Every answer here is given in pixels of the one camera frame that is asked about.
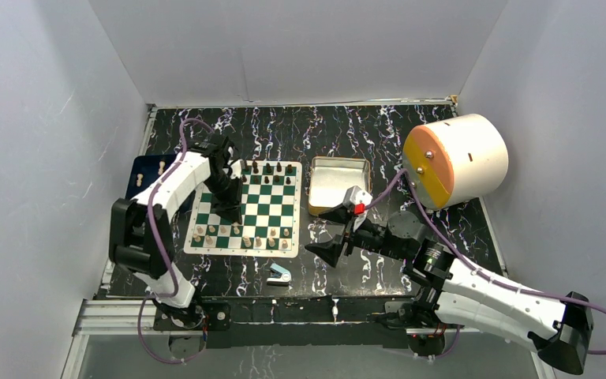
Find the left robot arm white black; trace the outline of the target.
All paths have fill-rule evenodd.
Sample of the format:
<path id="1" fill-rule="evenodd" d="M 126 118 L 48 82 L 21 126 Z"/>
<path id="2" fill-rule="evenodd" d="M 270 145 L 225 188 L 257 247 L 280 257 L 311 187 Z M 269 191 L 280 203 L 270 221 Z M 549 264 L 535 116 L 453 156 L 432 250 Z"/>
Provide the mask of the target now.
<path id="1" fill-rule="evenodd" d="M 242 182 L 231 169 L 236 158 L 234 143 L 218 133 L 184 143 L 174 162 L 150 186 L 111 207 L 110 261 L 144 281 L 157 302 L 174 308 L 174 319 L 184 328 L 200 325 L 204 308 L 193 300 L 196 288 L 173 262 L 170 223 L 200 185 L 211 192 L 212 212 L 241 223 Z"/>

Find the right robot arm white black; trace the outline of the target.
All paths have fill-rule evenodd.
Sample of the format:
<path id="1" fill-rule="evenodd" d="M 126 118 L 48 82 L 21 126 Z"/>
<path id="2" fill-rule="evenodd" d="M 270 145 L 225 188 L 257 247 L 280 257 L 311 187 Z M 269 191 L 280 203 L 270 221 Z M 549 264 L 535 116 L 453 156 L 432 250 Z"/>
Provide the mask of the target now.
<path id="1" fill-rule="evenodd" d="M 372 223 L 354 206 L 339 205 L 321 217 L 343 223 L 342 232 L 305 248 L 331 267 L 354 248 L 405 262 L 403 274 L 422 292 L 400 313 L 402 321 L 413 317 L 424 327 L 444 323 L 490 332 L 521 344 L 560 371 L 583 373 L 593 331 L 584 295 L 571 291 L 545 298 L 492 272 L 482 274 L 480 267 L 465 265 L 434 241 L 432 229 L 409 211 L 393 213 L 384 225 Z"/>

